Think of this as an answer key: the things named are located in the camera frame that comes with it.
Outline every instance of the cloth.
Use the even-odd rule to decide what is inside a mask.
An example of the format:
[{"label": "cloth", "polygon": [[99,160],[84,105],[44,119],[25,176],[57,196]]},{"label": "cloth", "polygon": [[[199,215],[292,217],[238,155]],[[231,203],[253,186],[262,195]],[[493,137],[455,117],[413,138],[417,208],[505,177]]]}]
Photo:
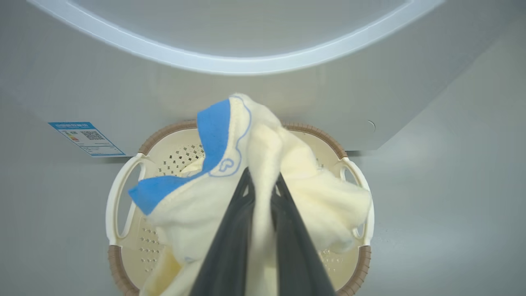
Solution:
[{"label": "cloth", "polygon": [[277,293],[270,197],[280,172],[316,249],[353,247],[352,230],[367,217],[370,193],[319,168],[310,147],[270,110],[235,94],[201,111],[197,125],[202,163],[191,164],[185,177],[144,179],[129,191],[166,245],[141,295],[189,294],[246,167],[256,191],[246,295]]}]

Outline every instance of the basket hole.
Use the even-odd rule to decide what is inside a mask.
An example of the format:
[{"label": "basket hole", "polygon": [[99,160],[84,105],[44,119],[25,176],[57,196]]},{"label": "basket hole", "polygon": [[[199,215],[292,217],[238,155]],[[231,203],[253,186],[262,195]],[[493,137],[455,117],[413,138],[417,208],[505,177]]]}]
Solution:
[{"label": "basket hole", "polygon": [[126,183],[124,183],[123,191],[120,194],[119,204],[117,206],[117,231],[119,236],[124,237],[128,234],[131,226],[131,216],[128,216],[130,207],[132,205],[132,198],[128,194],[128,190],[136,186],[139,182],[140,166],[136,166],[130,173]]},{"label": "basket hole", "polygon": [[355,176],[351,173],[349,168],[344,167],[343,168],[343,173],[344,173],[344,176],[345,176],[345,181],[347,181],[349,183],[352,183],[354,185],[358,185],[358,183],[356,182]]}]

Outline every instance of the gray floor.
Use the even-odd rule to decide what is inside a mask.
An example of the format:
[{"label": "gray floor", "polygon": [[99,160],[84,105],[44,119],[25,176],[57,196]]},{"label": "gray floor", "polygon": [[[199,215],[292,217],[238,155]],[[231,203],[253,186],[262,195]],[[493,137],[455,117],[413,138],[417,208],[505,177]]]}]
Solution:
[{"label": "gray floor", "polygon": [[[352,153],[377,217],[360,295],[523,295],[524,32],[522,16],[381,149]],[[104,212],[123,160],[91,159],[1,96],[3,294],[119,295]]]}]

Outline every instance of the blue stitching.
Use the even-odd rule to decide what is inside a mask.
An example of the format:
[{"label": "blue stitching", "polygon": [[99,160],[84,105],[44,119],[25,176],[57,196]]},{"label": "blue stitching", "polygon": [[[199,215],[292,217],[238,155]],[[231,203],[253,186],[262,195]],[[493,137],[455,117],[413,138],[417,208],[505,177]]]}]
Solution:
[{"label": "blue stitching", "polygon": [[[223,175],[223,176],[214,176],[214,175],[212,175],[212,173],[210,171],[210,172],[208,172],[208,175],[211,176],[211,177],[228,177],[228,176],[232,176],[233,174],[237,173],[237,171],[239,170],[239,167],[241,166],[241,161],[243,160],[243,155],[241,154],[241,151],[239,150],[239,141],[241,141],[241,139],[243,139],[243,137],[245,137],[248,134],[248,130],[252,126],[252,112],[250,111],[249,108],[247,108],[247,105],[245,105],[245,101],[243,101],[243,99],[241,97],[239,97],[239,96],[231,96],[231,97],[235,97],[235,98],[240,99],[241,102],[243,103],[243,107],[245,107],[245,109],[247,110],[247,112],[248,112],[248,127],[245,130],[245,132],[243,133],[243,135],[241,137],[239,137],[239,139],[237,139],[236,151],[237,151],[237,153],[239,153],[239,163],[237,164],[236,170],[234,172],[232,172],[232,174]],[[220,165],[222,165],[223,162],[226,161],[226,160],[232,161],[231,159],[224,159],[224,160],[221,161]]]}]

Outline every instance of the embroidered heart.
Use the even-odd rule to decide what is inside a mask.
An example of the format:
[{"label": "embroidered heart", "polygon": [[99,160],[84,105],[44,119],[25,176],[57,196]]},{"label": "embroidered heart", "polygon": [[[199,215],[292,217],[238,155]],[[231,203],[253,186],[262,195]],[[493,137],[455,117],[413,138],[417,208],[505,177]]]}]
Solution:
[{"label": "embroidered heart", "polygon": [[234,161],[231,159],[225,159],[221,161],[221,165],[219,166],[219,171],[221,173],[224,173],[227,169],[234,166]]}]

